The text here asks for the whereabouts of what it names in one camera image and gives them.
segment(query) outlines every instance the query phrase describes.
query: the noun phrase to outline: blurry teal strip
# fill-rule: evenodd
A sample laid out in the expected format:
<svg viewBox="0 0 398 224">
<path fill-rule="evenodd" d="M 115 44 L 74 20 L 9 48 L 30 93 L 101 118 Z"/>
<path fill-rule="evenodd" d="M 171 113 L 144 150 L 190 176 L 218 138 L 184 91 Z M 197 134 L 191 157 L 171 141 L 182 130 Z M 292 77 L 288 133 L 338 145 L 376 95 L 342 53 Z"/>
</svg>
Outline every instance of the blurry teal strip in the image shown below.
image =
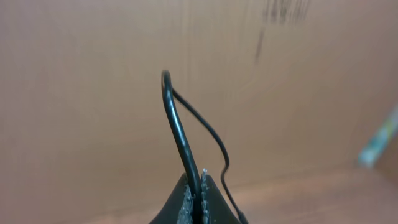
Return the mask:
<svg viewBox="0 0 398 224">
<path fill-rule="evenodd" d="M 390 140 L 398 130 L 398 106 L 396 106 L 375 136 L 359 155 L 359 162 L 367 167 L 373 167 Z"/>
</svg>

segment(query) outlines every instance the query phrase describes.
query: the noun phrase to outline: brown surface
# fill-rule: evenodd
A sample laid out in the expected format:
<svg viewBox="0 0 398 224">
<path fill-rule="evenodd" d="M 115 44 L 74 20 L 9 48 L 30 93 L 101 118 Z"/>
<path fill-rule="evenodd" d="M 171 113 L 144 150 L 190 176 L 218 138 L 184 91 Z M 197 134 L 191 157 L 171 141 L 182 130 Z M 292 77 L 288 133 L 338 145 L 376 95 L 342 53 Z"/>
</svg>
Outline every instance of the brown surface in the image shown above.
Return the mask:
<svg viewBox="0 0 398 224">
<path fill-rule="evenodd" d="M 395 136 L 376 163 L 376 169 L 398 186 L 398 136 Z"/>
<path fill-rule="evenodd" d="M 233 195 L 251 224 L 398 222 L 398 188 L 371 170 L 322 172 L 239 189 Z M 156 209 L 116 212 L 83 223 L 149 223 L 154 215 Z"/>
<path fill-rule="evenodd" d="M 225 141 L 232 188 L 355 161 L 397 103 L 397 2 L 294 0 L 285 24 L 267 6 L 0 1 L 0 223 L 166 198 L 183 169 L 165 68 Z M 218 175 L 214 140 L 178 108 L 198 166 Z"/>
</svg>

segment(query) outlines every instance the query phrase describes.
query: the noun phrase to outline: blurry background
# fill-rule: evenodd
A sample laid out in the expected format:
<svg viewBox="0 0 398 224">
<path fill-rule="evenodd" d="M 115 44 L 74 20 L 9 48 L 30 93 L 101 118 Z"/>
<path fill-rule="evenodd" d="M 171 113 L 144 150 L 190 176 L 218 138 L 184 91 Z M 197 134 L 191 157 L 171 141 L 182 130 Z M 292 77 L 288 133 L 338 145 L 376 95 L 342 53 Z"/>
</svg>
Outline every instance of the blurry background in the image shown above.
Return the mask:
<svg viewBox="0 0 398 224">
<path fill-rule="evenodd" d="M 0 223 L 164 202 L 183 166 L 163 69 L 226 144 L 232 189 L 352 166 L 398 100 L 397 7 L 1 1 Z M 177 107 L 197 166 L 218 179 L 218 146 Z"/>
</svg>

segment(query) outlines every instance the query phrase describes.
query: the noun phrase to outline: cardboard surface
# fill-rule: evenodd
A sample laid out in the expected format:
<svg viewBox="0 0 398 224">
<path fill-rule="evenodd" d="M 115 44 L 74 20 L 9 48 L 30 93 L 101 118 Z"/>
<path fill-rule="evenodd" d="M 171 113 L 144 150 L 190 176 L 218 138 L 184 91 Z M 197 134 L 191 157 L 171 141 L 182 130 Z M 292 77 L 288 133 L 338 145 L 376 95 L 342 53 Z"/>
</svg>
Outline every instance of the cardboard surface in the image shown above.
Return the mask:
<svg viewBox="0 0 398 224">
<path fill-rule="evenodd" d="M 163 69 L 231 187 L 354 162 L 397 103 L 396 2 L 288 2 L 1 1 L 0 223 L 164 201 L 183 167 Z"/>
</svg>

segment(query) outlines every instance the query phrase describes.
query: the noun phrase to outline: thin black wire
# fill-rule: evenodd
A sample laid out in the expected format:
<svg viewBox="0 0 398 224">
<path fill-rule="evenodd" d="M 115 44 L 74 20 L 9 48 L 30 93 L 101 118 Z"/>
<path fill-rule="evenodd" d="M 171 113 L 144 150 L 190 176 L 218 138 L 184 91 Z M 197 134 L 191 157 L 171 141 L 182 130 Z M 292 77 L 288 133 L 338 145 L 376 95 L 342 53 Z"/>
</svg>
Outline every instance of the thin black wire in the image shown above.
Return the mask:
<svg viewBox="0 0 398 224">
<path fill-rule="evenodd" d="M 184 105 L 184 107 L 186 107 L 186 109 L 189 110 L 189 112 L 191 112 L 197 118 L 197 120 L 199 120 L 201 122 L 202 125 L 204 125 L 204 127 L 210 132 L 210 134 L 213 136 L 213 138 L 216 140 L 217 144 L 219 145 L 221 152 L 223 153 L 224 160 L 225 160 L 225 166 L 224 166 L 223 171 L 221 172 L 221 183 L 223 184 L 223 187 L 224 187 L 225 192 L 229 198 L 229 201 L 231 202 L 232 206 L 235 208 L 236 213 L 238 214 L 239 221 L 242 224 L 247 224 L 248 221 L 246 220 L 246 217 L 244 216 L 243 212 L 240 211 L 240 209 L 236 205 L 234 199 L 232 198 L 231 192 L 229 192 L 229 189 L 225 183 L 225 173 L 229 168 L 229 156 L 228 156 L 228 153 L 226 151 L 226 148 L 225 148 L 222 140 L 220 139 L 220 137 L 218 136 L 216 131 L 210 126 L 210 124 L 208 124 L 207 121 L 205 119 L 203 119 L 200 116 L 200 114 L 188 102 L 186 102 L 174 89 L 172 89 L 172 90 L 173 90 L 173 96 L 182 105 Z"/>
</svg>

